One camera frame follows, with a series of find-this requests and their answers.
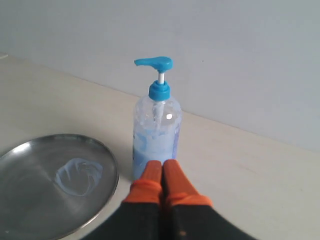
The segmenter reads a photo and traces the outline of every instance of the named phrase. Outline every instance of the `metal plate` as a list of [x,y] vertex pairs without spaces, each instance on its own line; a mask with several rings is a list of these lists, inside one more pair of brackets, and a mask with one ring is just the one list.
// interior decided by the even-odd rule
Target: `metal plate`
[[0,158],[0,239],[56,240],[85,226],[113,195],[119,174],[99,141],[57,134]]

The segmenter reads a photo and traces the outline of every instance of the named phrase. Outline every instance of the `hand sanitizer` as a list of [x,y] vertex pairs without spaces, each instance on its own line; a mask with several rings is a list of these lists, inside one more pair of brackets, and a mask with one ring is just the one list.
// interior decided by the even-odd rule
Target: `hand sanitizer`
[[165,72],[172,69],[173,61],[166,56],[134,61],[137,66],[151,66],[158,71],[158,80],[149,87],[149,94],[136,103],[133,116],[133,176],[138,179],[150,160],[162,163],[175,159],[182,111],[170,95]]

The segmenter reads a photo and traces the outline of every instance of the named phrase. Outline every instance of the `orange object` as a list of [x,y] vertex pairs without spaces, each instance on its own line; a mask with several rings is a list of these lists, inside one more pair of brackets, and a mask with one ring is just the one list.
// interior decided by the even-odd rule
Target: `orange object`
[[154,203],[160,205],[162,165],[160,161],[148,161],[141,177],[130,187],[124,203]]
[[175,159],[169,159],[163,164],[163,175],[167,187],[166,202],[170,206],[176,205],[205,205],[213,206],[207,196],[198,193],[190,183],[179,163]]

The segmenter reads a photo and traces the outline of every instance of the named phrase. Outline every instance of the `blue pump head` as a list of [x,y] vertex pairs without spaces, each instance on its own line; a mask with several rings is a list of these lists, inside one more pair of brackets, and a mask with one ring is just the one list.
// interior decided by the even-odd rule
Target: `blue pump head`
[[149,98],[160,102],[170,98],[170,86],[165,81],[165,71],[172,69],[173,61],[166,56],[141,58],[134,61],[137,66],[151,66],[158,71],[158,80],[149,87]]

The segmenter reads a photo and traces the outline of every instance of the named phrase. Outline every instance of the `table surface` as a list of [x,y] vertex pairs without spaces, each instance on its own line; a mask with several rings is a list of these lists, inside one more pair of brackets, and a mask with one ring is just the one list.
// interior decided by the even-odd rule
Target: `table surface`
[[[112,199],[63,240],[80,239],[128,194],[137,100],[28,60],[0,59],[1,152],[39,136],[74,133],[103,142],[118,161]],[[195,187],[247,233],[261,240],[319,239],[319,152],[184,113],[177,156]]]

